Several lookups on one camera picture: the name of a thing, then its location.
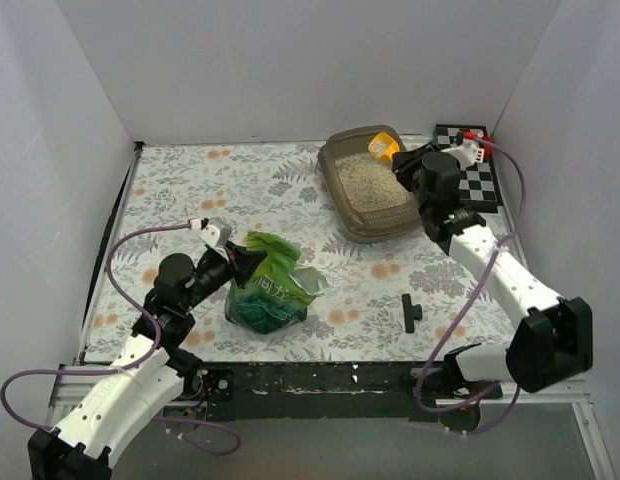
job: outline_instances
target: gray wall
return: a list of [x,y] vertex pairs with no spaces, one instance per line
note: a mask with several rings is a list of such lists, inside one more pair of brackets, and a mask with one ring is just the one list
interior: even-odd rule
[[588,381],[620,478],[620,0],[563,0],[495,137],[529,184],[531,269],[592,305]]
[[57,3],[133,140],[197,143],[492,128],[559,0]]
[[[77,354],[92,267],[133,145],[54,0],[0,0],[0,386]],[[9,390],[42,422],[52,378]],[[0,405],[0,479],[30,429]]]

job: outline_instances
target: green bag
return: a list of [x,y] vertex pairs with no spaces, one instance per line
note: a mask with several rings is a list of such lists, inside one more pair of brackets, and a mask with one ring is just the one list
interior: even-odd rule
[[249,232],[246,248],[268,256],[244,289],[232,281],[226,319],[257,333],[271,333],[305,320],[308,305],[328,286],[325,277],[313,267],[298,265],[301,252],[277,235]]

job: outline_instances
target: brown plastic bin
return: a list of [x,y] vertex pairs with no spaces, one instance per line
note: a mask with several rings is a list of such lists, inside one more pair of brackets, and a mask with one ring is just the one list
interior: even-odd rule
[[405,151],[397,132],[386,125],[355,128],[331,136],[319,150],[319,165],[328,191],[334,200],[337,213],[346,232],[355,242],[382,242],[404,235],[421,225],[417,201],[392,208],[361,213],[352,207],[341,183],[337,162],[340,158],[368,152],[368,144],[379,132],[386,132]]

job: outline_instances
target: yellow scoop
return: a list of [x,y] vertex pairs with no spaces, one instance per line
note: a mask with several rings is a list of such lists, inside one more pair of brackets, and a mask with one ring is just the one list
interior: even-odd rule
[[381,132],[370,141],[368,151],[382,162],[392,163],[392,155],[401,151],[401,148],[394,138]]

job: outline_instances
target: tabletop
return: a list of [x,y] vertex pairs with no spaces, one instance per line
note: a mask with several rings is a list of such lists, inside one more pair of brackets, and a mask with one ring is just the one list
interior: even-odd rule
[[[410,148],[414,137],[405,137]],[[363,245],[347,238],[316,169],[323,142],[144,147],[116,238],[150,226],[220,217],[243,244],[250,230],[276,233],[295,246],[300,262],[318,268],[330,288],[309,307],[308,318],[260,335],[225,320],[228,286],[194,309],[197,324],[184,347],[206,362],[423,361],[443,336],[476,282],[418,229]],[[495,236],[507,232],[503,208],[483,214]],[[195,232],[141,236],[113,262],[122,287],[142,301],[163,257],[204,251]],[[401,295],[421,303],[424,318],[405,333]],[[139,317],[107,279],[85,329],[86,362],[109,362]],[[510,321],[484,292],[442,355],[477,342],[508,342]]]

